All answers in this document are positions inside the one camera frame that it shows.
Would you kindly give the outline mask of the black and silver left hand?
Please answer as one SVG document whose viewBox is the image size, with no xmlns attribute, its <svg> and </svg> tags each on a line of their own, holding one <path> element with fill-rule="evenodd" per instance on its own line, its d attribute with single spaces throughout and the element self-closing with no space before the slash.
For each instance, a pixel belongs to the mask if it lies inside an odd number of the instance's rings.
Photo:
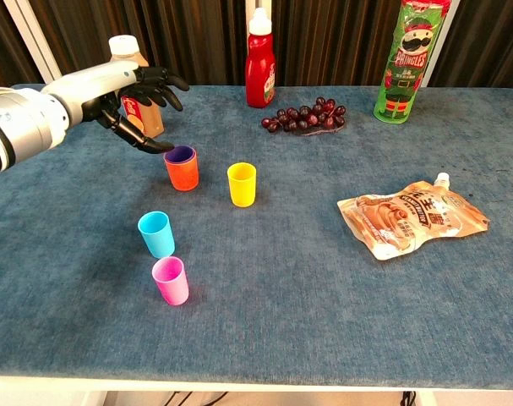
<svg viewBox="0 0 513 406">
<path fill-rule="evenodd" d="M 66 74 L 42 88 L 41 93 L 53 96 L 63 105 L 70 127 L 96 121 L 132 147 L 161 154 L 173 150 L 174 144 L 145 136 L 119 108 L 121 98 L 126 96 L 147 107 L 171 105 L 182 111 L 181 102 L 170 89 L 172 85 L 181 91 L 189 90 L 182 78 L 163 67 L 141 67 L 134 61 L 118 60 Z"/>
</svg>

